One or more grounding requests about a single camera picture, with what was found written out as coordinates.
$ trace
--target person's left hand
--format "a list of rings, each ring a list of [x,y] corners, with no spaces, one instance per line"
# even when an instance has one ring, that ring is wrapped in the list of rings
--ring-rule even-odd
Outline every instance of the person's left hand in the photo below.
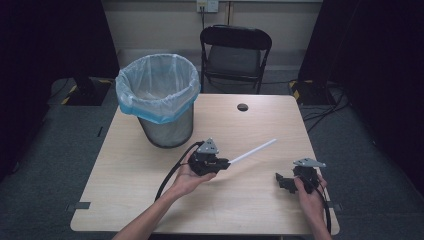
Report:
[[[203,176],[198,176],[194,173],[190,166],[187,164],[188,159],[190,158],[193,151],[190,151],[187,156],[182,161],[182,165],[178,170],[177,177],[175,178],[172,188],[176,190],[177,194],[182,197],[187,195],[196,189],[203,182],[207,182],[212,178],[216,177],[216,173],[208,173]]]

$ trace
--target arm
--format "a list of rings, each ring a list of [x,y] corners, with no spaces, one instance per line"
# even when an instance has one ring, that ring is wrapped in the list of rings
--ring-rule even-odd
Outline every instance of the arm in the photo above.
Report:
[[[183,164],[187,163],[190,155],[191,153],[187,154]],[[187,164],[182,165],[172,186],[142,214],[118,232],[113,239],[148,239],[156,225],[175,201],[191,193],[199,184],[207,182],[215,176],[215,173],[209,173],[199,177],[191,171]]]
[[[318,175],[318,178],[321,182],[322,188],[318,189],[322,193],[323,188],[327,186],[327,182]],[[313,191],[311,194],[308,194],[305,191],[304,185],[300,178],[294,178],[294,183],[299,192],[299,202],[300,207],[305,214],[306,221],[309,224],[309,227],[312,230],[312,234],[316,240],[329,240],[331,239],[330,233],[327,231],[327,227],[324,222],[324,208],[321,197],[316,191]]]

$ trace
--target round black object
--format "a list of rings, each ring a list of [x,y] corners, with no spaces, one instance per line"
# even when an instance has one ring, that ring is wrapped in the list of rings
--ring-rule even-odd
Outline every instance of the round black object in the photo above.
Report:
[[[247,109],[249,109],[249,106],[247,106],[247,104],[240,103],[239,105],[237,105],[237,109],[239,111],[246,112]]]

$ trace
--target wooden table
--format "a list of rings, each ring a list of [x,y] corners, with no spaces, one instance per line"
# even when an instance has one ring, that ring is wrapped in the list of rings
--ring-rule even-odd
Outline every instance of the wooden table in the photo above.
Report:
[[[249,109],[239,111],[240,103]],[[80,200],[91,205],[76,210],[71,228],[119,231],[153,203],[166,174],[196,141],[213,138],[218,157],[231,160],[275,138],[277,142],[220,171],[215,179],[179,199],[155,232],[310,234],[297,195],[279,188],[275,180],[276,172],[293,176],[293,161],[315,159],[295,99],[200,94],[194,109],[193,135],[174,149],[153,146],[137,118],[118,109]],[[331,216],[332,233],[336,234],[339,225],[332,209]]]

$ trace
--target white stick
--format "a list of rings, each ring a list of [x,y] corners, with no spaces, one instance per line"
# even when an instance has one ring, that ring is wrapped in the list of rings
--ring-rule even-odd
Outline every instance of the white stick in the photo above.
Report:
[[[245,158],[245,157],[249,156],[250,154],[253,154],[253,153],[257,152],[257,151],[261,150],[262,148],[268,147],[269,145],[273,144],[275,141],[277,141],[277,139],[272,139],[271,141],[269,141],[269,142],[267,142],[267,143],[264,143],[264,144],[262,144],[261,146],[259,146],[259,147],[255,148],[255,149],[252,149],[252,150],[250,150],[249,152],[247,152],[247,153],[245,153],[245,154],[243,154],[243,155],[241,155],[241,156],[239,156],[239,157],[237,157],[237,158],[235,158],[235,159],[233,159],[233,160],[229,161],[229,163],[233,164],[233,163],[235,163],[235,162],[238,162],[238,161],[240,161],[241,159],[243,159],[243,158]]]

